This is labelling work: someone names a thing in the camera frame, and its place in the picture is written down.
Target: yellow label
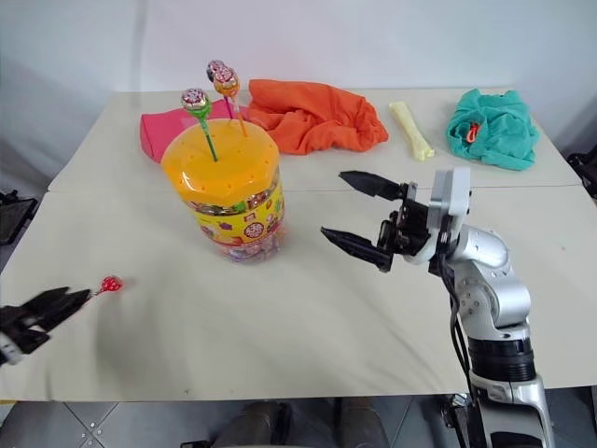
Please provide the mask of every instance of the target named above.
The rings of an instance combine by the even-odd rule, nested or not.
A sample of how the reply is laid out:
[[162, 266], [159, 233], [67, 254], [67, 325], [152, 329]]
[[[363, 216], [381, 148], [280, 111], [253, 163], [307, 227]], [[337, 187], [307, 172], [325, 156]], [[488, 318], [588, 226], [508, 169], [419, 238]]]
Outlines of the yellow label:
[[194, 212], [201, 230], [222, 245], [250, 245], [274, 233], [284, 217], [282, 182], [267, 201], [237, 215], [205, 215]]

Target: candy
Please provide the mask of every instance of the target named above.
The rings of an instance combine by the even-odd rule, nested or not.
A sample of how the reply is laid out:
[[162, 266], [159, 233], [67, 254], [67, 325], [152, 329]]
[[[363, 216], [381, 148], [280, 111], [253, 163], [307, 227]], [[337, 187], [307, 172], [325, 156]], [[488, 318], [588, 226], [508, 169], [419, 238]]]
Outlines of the candy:
[[103, 292], [115, 292], [122, 288], [122, 280], [115, 275], [107, 276], [103, 281], [100, 289], [93, 294], [97, 296], [98, 294], [102, 294]]
[[180, 102], [190, 115], [199, 120], [203, 129], [203, 135], [205, 135], [205, 140], [207, 140], [207, 144], [209, 145], [209, 150], [212, 152], [212, 158], [214, 161], [217, 161], [214, 143], [209, 136], [209, 128], [205, 121], [212, 110], [212, 103], [209, 101], [207, 94], [201, 89], [186, 89], [180, 97]]
[[211, 82], [214, 82], [214, 73], [223, 67], [226, 67], [226, 65], [218, 59], [214, 59], [207, 64], [207, 69], [205, 72], [207, 73], [207, 77]]
[[234, 70], [225, 66], [214, 72], [214, 87], [218, 93], [233, 99], [239, 92], [241, 82]]

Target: black cable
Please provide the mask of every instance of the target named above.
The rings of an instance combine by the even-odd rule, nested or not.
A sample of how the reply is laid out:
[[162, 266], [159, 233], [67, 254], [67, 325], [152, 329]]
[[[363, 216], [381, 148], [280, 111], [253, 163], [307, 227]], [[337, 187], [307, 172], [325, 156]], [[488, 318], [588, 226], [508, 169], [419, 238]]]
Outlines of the black cable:
[[466, 448], [465, 435], [463, 434], [463, 429], [460, 427], [460, 420], [458, 419], [458, 414], [452, 406], [450, 406], [449, 408], [449, 413], [452, 423], [454, 425], [454, 430], [456, 431], [458, 443], [460, 443], [461, 448]]
[[454, 284], [452, 282], [451, 276], [448, 274], [445, 254], [440, 254], [438, 256], [438, 267], [444, 287], [446, 287], [448, 293], [450, 294], [450, 335], [452, 345], [454, 346], [454, 351], [456, 352], [456, 356], [458, 357], [460, 366], [462, 367], [463, 372], [465, 373], [468, 392], [471, 394], [472, 397], [472, 387], [470, 384], [469, 375], [470, 362], [468, 359], [468, 353], [466, 352], [465, 336], [463, 335], [462, 328], [460, 327], [460, 322], [458, 321], [458, 311], [460, 309], [460, 302], [458, 301], [458, 297], [456, 296], [456, 290], [454, 289]]

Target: lollipop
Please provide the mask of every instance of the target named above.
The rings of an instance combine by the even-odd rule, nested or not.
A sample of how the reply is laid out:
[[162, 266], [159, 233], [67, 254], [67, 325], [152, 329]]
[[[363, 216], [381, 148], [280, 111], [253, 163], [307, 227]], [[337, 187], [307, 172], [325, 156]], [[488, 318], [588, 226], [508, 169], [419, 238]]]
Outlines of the lollipop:
[[205, 72], [207, 73], [210, 82], [214, 82], [214, 73], [225, 66], [226, 65], [218, 59], [214, 59], [207, 64], [207, 70], [205, 70]]
[[209, 129], [205, 121], [212, 110], [212, 103], [209, 101], [209, 98], [201, 89], [186, 89], [180, 97], [180, 102], [190, 115], [199, 120], [209, 149], [212, 151], [212, 157], [214, 161], [217, 161], [214, 144], [212, 143], [212, 138], [209, 136]]
[[[214, 82], [215, 73], [218, 72], [219, 70], [222, 70], [223, 68], [227, 68], [227, 67], [222, 61], [219, 61], [217, 59], [210, 61], [207, 64], [207, 69], [205, 70], [205, 72], [207, 73], [207, 78], [211, 82]], [[228, 100], [228, 96], [224, 97], [224, 102], [226, 104], [226, 109], [228, 110], [228, 115], [229, 115], [230, 119], [232, 119], [232, 109], [230, 108], [230, 102]]]
[[115, 275], [110, 275], [102, 281], [100, 288], [93, 293], [94, 296], [98, 296], [103, 292], [115, 292], [122, 288], [122, 280]]
[[224, 95], [224, 98], [230, 97], [232, 100], [236, 118], [239, 119], [241, 128], [243, 129], [243, 135], [246, 137], [247, 133], [246, 129], [244, 128], [243, 114], [241, 114], [241, 109], [236, 103], [236, 94], [239, 92], [239, 88], [241, 87], [241, 81], [239, 81], [239, 77], [236, 76], [236, 73], [230, 67], [221, 67], [219, 70], [214, 72], [214, 87], [218, 93]]

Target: white wall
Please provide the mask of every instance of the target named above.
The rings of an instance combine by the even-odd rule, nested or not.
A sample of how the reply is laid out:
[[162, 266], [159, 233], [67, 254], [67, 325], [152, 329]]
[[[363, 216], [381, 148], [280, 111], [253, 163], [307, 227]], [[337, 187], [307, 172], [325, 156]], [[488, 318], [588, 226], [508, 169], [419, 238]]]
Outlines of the white wall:
[[2, 0], [0, 188], [43, 189], [109, 92], [208, 88], [213, 58], [243, 80], [513, 85], [561, 150], [582, 147], [596, 21], [594, 0]]

